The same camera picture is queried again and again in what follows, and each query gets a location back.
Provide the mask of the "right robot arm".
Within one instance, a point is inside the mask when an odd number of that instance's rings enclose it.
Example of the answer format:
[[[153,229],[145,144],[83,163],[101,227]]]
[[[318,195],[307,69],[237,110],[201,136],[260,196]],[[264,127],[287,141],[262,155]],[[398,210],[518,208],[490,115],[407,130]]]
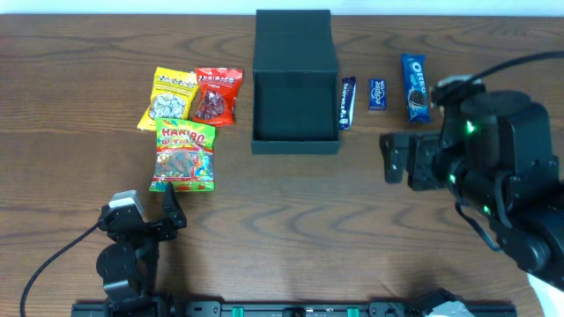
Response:
[[[431,99],[444,110],[441,129],[380,137],[386,182],[446,188],[456,210],[472,207],[487,218],[493,236],[466,220],[493,251],[561,290],[563,183],[545,107],[478,82],[439,86]]]

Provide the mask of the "blue Dairy Milk chocolate bar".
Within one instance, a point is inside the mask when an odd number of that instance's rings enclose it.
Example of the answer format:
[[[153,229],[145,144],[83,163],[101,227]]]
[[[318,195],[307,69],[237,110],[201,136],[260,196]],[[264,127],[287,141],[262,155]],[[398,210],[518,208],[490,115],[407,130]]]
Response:
[[[356,97],[356,77],[342,79],[343,90],[339,107],[338,126],[340,130],[348,130],[353,125],[353,111]]]

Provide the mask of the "blue Oreo cookie pack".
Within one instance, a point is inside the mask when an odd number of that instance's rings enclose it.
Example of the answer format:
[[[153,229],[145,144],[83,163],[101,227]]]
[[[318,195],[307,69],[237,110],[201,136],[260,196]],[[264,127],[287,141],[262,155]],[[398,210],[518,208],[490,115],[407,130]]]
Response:
[[[409,122],[431,122],[424,55],[402,54],[404,97]]]

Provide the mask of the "red Hacks candy bag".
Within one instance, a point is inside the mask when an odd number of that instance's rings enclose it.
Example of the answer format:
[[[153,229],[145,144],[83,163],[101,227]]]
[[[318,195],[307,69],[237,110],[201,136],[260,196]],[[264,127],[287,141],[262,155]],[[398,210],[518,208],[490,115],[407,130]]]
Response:
[[[243,80],[241,69],[197,68],[200,100],[194,122],[222,127],[234,124],[234,106]]]

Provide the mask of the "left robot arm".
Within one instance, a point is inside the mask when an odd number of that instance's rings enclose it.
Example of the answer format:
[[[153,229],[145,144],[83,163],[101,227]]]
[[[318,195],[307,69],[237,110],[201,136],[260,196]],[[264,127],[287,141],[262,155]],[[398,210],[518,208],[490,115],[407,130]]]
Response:
[[[96,270],[108,298],[106,316],[182,316],[182,304],[156,292],[160,242],[174,240],[187,226],[172,183],[166,185],[161,209],[164,217],[143,220],[144,208],[135,190],[115,194],[101,207],[100,229],[113,243],[103,249]]]

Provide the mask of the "yellow Hacks candy bag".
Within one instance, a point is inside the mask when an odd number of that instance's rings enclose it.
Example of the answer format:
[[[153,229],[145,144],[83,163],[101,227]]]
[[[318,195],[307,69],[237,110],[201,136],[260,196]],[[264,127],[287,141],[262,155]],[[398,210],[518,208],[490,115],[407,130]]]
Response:
[[[157,118],[186,120],[198,88],[194,71],[158,67],[153,77],[150,105],[137,128],[155,131]]]

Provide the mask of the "Haribo worms candy bag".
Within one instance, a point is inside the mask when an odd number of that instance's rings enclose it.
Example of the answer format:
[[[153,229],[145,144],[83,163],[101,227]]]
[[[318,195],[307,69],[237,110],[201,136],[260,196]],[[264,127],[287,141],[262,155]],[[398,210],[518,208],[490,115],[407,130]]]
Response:
[[[156,162],[149,190],[176,192],[215,189],[213,126],[180,119],[156,120]]]

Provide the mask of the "blue Eclipse mints box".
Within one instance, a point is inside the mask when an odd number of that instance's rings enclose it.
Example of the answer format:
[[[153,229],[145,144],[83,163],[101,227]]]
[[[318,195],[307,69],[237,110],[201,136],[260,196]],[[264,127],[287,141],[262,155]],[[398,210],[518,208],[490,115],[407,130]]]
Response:
[[[387,108],[386,81],[383,78],[369,79],[368,109],[380,111]]]

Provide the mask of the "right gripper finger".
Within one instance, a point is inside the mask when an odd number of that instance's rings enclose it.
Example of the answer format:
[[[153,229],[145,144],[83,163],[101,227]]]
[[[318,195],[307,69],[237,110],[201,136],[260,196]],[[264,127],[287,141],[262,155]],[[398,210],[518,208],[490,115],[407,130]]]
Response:
[[[413,134],[409,138],[409,151],[406,165],[408,186],[414,191],[444,188],[444,183],[434,175],[434,158],[440,150],[440,133],[427,132]]]
[[[401,183],[408,166],[411,134],[389,133],[380,136],[380,149],[384,163],[384,179],[389,184]]]

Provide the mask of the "black box with lid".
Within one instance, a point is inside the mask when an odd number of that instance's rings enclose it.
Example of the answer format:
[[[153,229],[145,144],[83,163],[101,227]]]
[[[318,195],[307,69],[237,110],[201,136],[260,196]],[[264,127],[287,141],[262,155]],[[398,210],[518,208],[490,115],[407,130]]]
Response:
[[[258,10],[254,154],[336,154],[338,58],[328,10]]]

